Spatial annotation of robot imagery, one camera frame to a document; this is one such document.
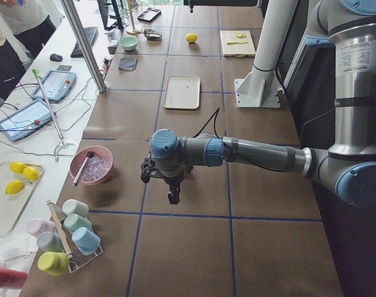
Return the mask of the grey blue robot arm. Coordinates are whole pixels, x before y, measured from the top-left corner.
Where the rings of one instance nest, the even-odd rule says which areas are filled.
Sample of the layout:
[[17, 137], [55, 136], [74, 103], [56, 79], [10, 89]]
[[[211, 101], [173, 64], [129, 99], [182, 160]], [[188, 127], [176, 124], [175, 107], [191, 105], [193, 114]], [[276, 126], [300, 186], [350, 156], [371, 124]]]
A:
[[141, 179], [164, 180], [171, 204], [193, 166], [223, 162], [294, 172], [322, 184], [343, 202], [376, 205], [376, 1], [311, 1], [306, 43], [335, 46], [335, 142], [326, 149], [296, 149], [216, 134], [179, 137], [156, 131]]

